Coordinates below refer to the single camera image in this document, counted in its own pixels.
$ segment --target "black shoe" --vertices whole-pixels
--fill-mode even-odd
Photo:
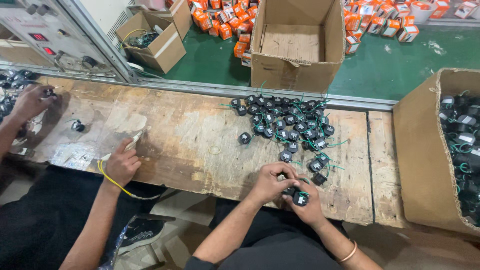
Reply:
[[[155,242],[162,234],[165,221],[135,219],[128,224],[118,254]]]

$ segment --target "yellow cable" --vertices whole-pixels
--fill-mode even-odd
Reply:
[[[111,179],[104,171],[103,171],[103,160],[101,161],[97,161],[97,166],[98,166],[98,169],[100,170],[100,172],[107,178],[109,179],[112,183],[116,184],[119,188],[121,188],[123,191],[125,191],[125,193],[127,193],[128,195],[132,196],[132,194],[128,191],[126,191],[123,186],[119,185],[117,182],[113,181],[113,179]]]
[[[128,46],[128,47],[124,48],[124,47],[123,47],[123,43],[125,42],[125,40],[128,38],[129,35],[131,35],[133,32],[140,31],[140,30],[147,32],[147,30],[145,30],[145,29],[135,29],[135,30],[131,31],[131,32],[128,33],[128,35],[121,41],[120,49],[130,48],[131,46]]]

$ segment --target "forearm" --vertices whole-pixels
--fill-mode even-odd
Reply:
[[[312,226],[318,234],[324,246],[338,259],[346,258],[354,249],[354,244],[339,232],[325,217]],[[375,270],[382,269],[359,248],[355,254],[341,265],[345,269],[352,270]]]
[[[239,248],[253,218],[262,207],[248,196],[210,233],[194,252],[194,256],[217,263]]]
[[[13,140],[24,123],[12,115],[5,116],[0,124],[0,160],[10,150]]]
[[[87,222],[60,266],[61,270],[98,267],[115,216],[120,191],[108,180],[103,181]]]

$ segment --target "green epoxy floor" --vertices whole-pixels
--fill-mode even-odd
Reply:
[[[480,27],[419,26],[412,43],[365,34],[347,55],[330,94],[400,100],[443,67],[480,69]],[[183,44],[187,54],[165,79],[232,86],[250,85],[250,68],[233,56],[238,41],[223,41],[192,25]]]

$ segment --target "control panel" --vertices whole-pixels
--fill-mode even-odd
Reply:
[[[0,0],[0,22],[62,70],[112,71],[55,0]]]

